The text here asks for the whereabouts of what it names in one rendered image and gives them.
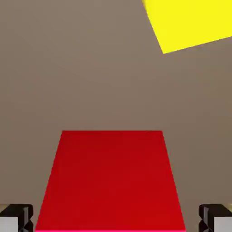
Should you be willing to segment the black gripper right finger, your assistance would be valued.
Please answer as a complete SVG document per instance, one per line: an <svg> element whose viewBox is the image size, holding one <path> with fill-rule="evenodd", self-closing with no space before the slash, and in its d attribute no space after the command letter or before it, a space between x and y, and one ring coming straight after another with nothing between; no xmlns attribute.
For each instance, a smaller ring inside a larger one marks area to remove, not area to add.
<svg viewBox="0 0 232 232"><path fill-rule="evenodd" d="M198 232L232 232L232 212L222 204L201 204Z"/></svg>

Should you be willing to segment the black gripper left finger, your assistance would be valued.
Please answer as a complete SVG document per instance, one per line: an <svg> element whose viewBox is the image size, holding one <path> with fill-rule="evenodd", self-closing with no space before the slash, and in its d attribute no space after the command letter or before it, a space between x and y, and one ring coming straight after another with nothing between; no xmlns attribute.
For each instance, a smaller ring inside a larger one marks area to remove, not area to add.
<svg viewBox="0 0 232 232"><path fill-rule="evenodd" d="M32 204L0 204L0 232L34 232Z"/></svg>

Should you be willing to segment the small red cube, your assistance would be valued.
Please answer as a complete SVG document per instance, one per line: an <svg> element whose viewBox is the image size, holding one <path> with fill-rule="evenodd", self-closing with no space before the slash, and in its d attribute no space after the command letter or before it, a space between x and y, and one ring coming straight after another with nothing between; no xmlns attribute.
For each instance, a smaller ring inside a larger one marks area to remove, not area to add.
<svg viewBox="0 0 232 232"><path fill-rule="evenodd" d="M63 131L35 232L186 232L161 131Z"/></svg>

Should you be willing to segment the small yellow cube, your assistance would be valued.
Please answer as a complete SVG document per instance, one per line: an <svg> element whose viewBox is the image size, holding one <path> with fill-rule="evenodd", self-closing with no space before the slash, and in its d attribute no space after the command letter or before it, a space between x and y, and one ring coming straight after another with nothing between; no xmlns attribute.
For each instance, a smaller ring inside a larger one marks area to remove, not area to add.
<svg viewBox="0 0 232 232"><path fill-rule="evenodd" d="M232 36L232 0L142 0L163 53Z"/></svg>

